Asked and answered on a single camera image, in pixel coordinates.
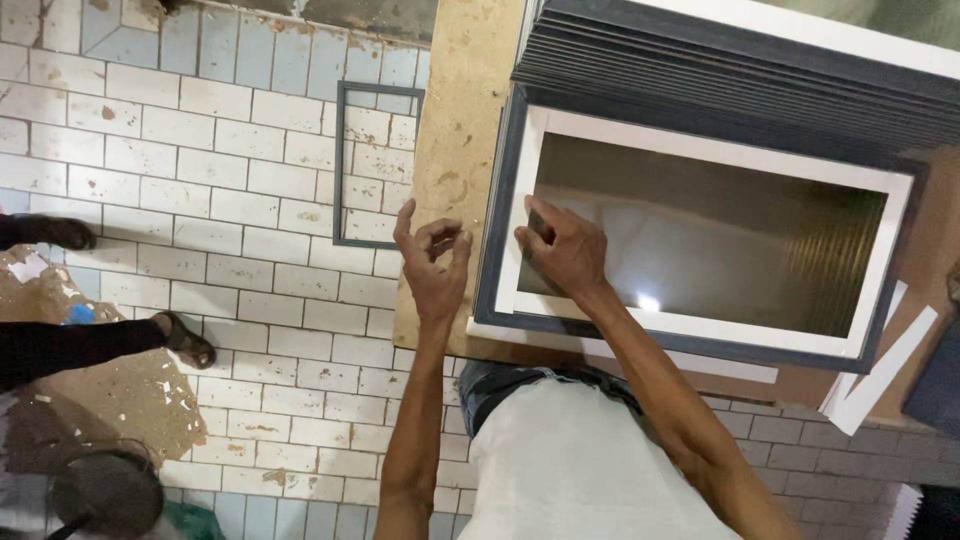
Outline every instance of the black pants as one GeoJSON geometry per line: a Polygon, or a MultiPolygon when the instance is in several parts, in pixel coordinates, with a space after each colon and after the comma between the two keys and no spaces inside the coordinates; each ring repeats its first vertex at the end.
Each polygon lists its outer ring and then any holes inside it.
{"type": "Polygon", "coordinates": [[[0,391],[165,343],[160,327],[151,320],[65,326],[0,323],[0,391]]]}

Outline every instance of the man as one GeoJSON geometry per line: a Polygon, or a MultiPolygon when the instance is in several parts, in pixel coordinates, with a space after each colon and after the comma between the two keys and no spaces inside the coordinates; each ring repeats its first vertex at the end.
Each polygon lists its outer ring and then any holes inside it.
{"type": "MultiPolygon", "coordinates": [[[[470,233],[442,219],[411,235],[415,206],[400,211],[394,239],[420,345],[383,464],[376,540],[427,538],[444,349],[467,283],[470,233]],[[449,249],[443,268],[435,261],[449,249]]],[[[479,487],[460,539],[799,539],[731,435],[617,298],[603,232],[533,197],[527,207],[544,229],[519,227],[516,240],[603,333],[629,386],[592,370],[469,364],[461,407],[479,487]]]]}

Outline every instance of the gray picture frame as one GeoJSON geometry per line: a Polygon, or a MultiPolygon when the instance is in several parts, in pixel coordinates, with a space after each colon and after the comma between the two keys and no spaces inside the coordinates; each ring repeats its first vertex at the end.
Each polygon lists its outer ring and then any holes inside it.
{"type": "Polygon", "coordinates": [[[343,238],[341,229],[344,220],[344,128],[346,125],[345,112],[347,111],[347,92],[363,91],[398,96],[409,96],[417,99],[417,124],[420,128],[420,112],[423,109],[423,98],[426,90],[423,88],[408,88],[403,86],[375,85],[371,83],[355,83],[353,81],[337,82],[337,133],[335,137],[336,156],[333,161],[333,245],[350,246],[355,248],[375,248],[397,250],[394,242],[378,242],[375,240],[356,240],[343,238]]]}

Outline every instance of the denim jeans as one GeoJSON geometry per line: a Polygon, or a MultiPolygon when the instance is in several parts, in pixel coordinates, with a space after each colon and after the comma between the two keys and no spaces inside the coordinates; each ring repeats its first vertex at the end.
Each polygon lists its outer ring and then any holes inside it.
{"type": "Polygon", "coordinates": [[[544,379],[574,384],[588,384],[599,388],[604,394],[622,400],[623,404],[642,415],[630,385],[607,372],[584,366],[574,369],[551,369],[548,367],[525,367],[487,360],[468,360],[460,374],[460,410],[464,415],[464,427],[470,438],[480,432],[490,413],[515,390],[525,384],[544,379]]]}

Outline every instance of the glass pane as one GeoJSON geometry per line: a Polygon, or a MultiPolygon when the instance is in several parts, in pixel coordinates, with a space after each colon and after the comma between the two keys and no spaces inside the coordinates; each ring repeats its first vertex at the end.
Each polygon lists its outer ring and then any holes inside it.
{"type": "Polygon", "coordinates": [[[418,99],[347,91],[341,237],[393,242],[396,213],[413,193],[418,99]]]}
{"type": "Polygon", "coordinates": [[[757,1],[960,51],[960,2],[957,0],[757,1]]]}
{"type": "MultiPolygon", "coordinates": [[[[887,198],[556,134],[535,193],[604,230],[627,306],[835,337],[849,333],[887,198]]],[[[517,290],[563,296],[526,262],[517,290]]]]}

